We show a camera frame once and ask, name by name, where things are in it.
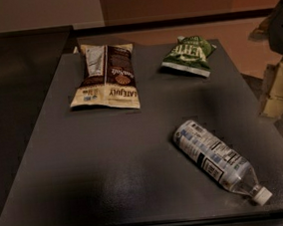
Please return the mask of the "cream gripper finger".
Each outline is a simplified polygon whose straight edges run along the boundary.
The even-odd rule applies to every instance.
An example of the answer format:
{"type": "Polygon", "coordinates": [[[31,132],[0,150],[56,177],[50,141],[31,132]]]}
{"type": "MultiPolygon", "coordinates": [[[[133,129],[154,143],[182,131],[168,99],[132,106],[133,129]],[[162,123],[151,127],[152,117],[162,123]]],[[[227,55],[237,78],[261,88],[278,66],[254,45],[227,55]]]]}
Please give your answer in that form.
{"type": "Polygon", "coordinates": [[[276,65],[267,65],[260,96],[260,112],[277,118],[283,114],[283,58],[276,65]]]}

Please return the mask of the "dark robot arm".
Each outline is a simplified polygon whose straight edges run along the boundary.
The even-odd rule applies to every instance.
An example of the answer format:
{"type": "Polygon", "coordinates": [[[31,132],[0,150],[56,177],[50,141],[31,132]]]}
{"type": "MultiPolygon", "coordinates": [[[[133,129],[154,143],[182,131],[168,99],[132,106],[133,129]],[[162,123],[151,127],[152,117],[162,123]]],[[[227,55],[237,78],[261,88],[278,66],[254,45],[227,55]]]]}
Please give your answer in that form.
{"type": "Polygon", "coordinates": [[[262,22],[262,28],[269,40],[269,48],[282,56],[276,65],[267,65],[264,73],[260,112],[277,118],[283,114],[283,0],[280,0],[270,16],[262,22]]]}

